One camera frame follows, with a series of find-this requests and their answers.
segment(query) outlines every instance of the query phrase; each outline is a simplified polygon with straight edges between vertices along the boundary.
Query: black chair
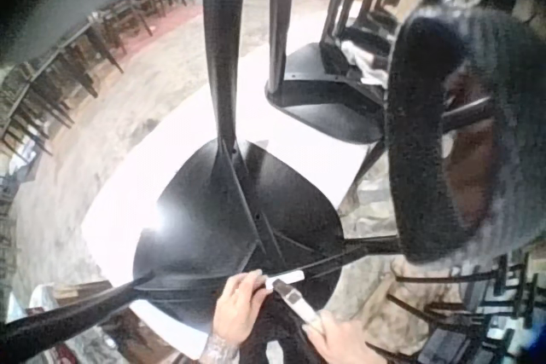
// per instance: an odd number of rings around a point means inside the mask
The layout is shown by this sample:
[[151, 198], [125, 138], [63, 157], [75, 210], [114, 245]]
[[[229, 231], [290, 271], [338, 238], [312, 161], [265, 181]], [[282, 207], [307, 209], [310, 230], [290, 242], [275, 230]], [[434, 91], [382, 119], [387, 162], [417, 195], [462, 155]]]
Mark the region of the black chair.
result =
[[286, 57], [292, 0], [270, 0], [268, 101], [284, 113], [342, 141], [377, 142], [383, 134], [383, 90], [360, 81], [337, 45], [328, 41], [341, 0], [330, 0], [320, 43]]
[[431, 328], [431, 337], [420, 353], [414, 356], [395, 354], [373, 344], [367, 345], [387, 360], [408, 364], [497, 364], [509, 355], [508, 349], [514, 336], [507, 330], [502, 340], [488, 338], [493, 317], [490, 315], [443, 316], [422, 312], [392, 295], [387, 299], [424, 320]]

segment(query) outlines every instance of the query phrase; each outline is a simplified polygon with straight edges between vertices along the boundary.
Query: chair leg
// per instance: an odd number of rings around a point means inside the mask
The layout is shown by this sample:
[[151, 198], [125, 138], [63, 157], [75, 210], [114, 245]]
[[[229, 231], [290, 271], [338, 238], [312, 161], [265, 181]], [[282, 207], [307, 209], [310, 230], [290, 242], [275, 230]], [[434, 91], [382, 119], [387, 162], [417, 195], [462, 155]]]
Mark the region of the chair leg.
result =
[[144, 13], [141, 11], [141, 10], [138, 10], [137, 8], [131, 6], [132, 10], [133, 10], [133, 13], [135, 14], [135, 16], [137, 17], [137, 19], [141, 22], [141, 24], [144, 26], [144, 28], [146, 29], [146, 32], [148, 32], [148, 35], [150, 37], [152, 37], [154, 34], [152, 33], [152, 30], [150, 29], [150, 27], [148, 26], [148, 23], [146, 23], [146, 19], [144, 18]]
[[[110, 50], [108, 50], [108, 47], [104, 43], [104, 40], [102, 39], [102, 36], [99, 34], [97, 29], [95, 29], [95, 27], [93, 26], [90, 26], [90, 28], [87, 29], [87, 32], [85, 32], [85, 34], [87, 38], [89, 39], [89, 43], [91, 43], [91, 45], [95, 48], [95, 50], [98, 51], [103, 58], [110, 61], [110, 63], [113, 64], [119, 70], [119, 72], [123, 74], [123, 69], [121, 68], [119, 63], [116, 61], [116, 59], [113, 57], [112, 53], [110, 53]], [[119, 45], [121, 46], [121, 49], [123, 50], [124, 54], [127, 54], [127, 50], [125, 49], [125, 46], [123, 45], [123, 42], [121, 41], [121, 38], [119, 38], [117, 34], [114, 34], [114, 36], [116, 37], [116, 42], [119, 42]]]
[[21, 159], [25, 162], [25, 164], [27, 164], [27, 165], [30, 164], [30, 163], [28, 162], [28, 160], [27, 160], [25, 157], [23, 157], [20, 153], [18, 153], [17, 150], [16, 150], [13, 146], [9, 145], [9, 142], [6, 141], [6, 137], [4, 137], [4, 138], [2, 139], [2, 142], [3, 142], [3, 145], [4, 145], [9, 151], [11, 151], [11, 152], [14, 153], [15, 155], [17, 155], [19, 158], [21, 158]]
[[394, 297], [392, 294], [387, 294], [386, 299], [389, 302], [395, 303], [398, 307], [408, 311], [415, 317], [425, 321], [429, 325], [435, 326], [437, 328], [441, 328], [448, 332], [459, 332], [461, 334], [467, 334], [467, 335], [474, 333], [475, 326], [464, 326], [459, 324], [444, 323], [441, 320], [438, 320], [438, 318], [435, 317], [434, 315], [430, 315], [428, 313], [420, 311], [419, 309], [416, 309], [415, 307], [407, 304], [406, 302], [403, 302], [399, 298]]

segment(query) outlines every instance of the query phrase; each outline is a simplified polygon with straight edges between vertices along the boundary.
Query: chair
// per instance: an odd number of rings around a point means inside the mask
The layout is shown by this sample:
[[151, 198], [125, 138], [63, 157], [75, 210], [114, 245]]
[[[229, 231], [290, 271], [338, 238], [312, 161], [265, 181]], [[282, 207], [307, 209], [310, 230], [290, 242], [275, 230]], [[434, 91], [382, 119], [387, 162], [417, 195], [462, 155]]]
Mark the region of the chair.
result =
[[121, 39], [121, 33], [127, 27], [142, 26], [150, 37], [154, 35], [146, 21], [144, 11], [138, 6], [146, 3], [151, 4], [152, 9], [157, 9], [154, 0], [118, 0], [98, 11], [99, 20], [105, 27], [107, 37], [116, 47], [121, 48], [124, 54], [127, 54], [127, 50]]
[[431, 337], [416, 356], [395, 354], [367, 343], [372, 350], [391, 362], [500, 364], [504, 356], [509, 356], [508, 348], [514, 337], [514, 330], [507, 330], [502, 340], [488, 338], [492, 316], [430, 314], [421, 312], [392, 295], [387, 295], [387, 299], [426, 321], [432, 328]]
[[270, 0], [268, 101], [334, 138], [377, 142], [383, 134], [383, 90], [378, 85], [363, 84], [362, 74], [328, 40], [341, 0], [330, 0], [321, 42], [286, 57], [291, 2]]

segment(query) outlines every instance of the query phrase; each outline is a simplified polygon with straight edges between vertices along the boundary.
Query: left hand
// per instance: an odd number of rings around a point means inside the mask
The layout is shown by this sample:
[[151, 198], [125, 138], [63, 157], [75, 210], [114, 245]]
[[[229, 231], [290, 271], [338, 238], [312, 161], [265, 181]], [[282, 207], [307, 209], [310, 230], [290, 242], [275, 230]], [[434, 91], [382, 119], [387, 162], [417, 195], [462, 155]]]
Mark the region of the left hand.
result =
[[231, 276], [216, 303], [212, 333], [234, 347], [243, 343], [254, 327], [266, 296], [272, 291], [260, 288], [266, 276], [261, 270]]

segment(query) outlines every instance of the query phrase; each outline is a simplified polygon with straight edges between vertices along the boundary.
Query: chair seat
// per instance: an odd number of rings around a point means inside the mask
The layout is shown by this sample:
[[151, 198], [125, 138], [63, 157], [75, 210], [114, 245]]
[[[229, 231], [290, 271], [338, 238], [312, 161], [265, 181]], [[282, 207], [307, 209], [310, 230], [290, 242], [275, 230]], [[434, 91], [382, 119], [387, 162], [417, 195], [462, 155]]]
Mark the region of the chair seat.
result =
[[[159, 268], [185, 278], [211, 280], [243, 269], [263, 269], [271, 275], [341, 253], [343, 232], [328, 199], [288, 165], [244, 142], [241, 155], [248, 179], [259, 209], [276, 231], [286, 265], [265, 256], [249, 219], [261, 216], [248, 214], [226, 159], [217, 155], [217, 146], [217, 140], [212, 140], [200, 148], [160, 196], [160, 225], [142, 231], [133, 264], [135, 277]], [[297, 287], [320, 309], [339, 276], [335, 270]], [[176, 290], [177, 283], [172, 277], [157, 278], [142, 289]], [[152, 303], [184, 324], [207, 332], [215, 302], [209, 292], [203, 293], [201, 300]]]
[[274, 107], [329, 136], [376, 142], [383, 133], [382, 91], [349, 79], [353, 68], [337, 47], [310, 43], [287, 58], [281, 88], [266, 95]]

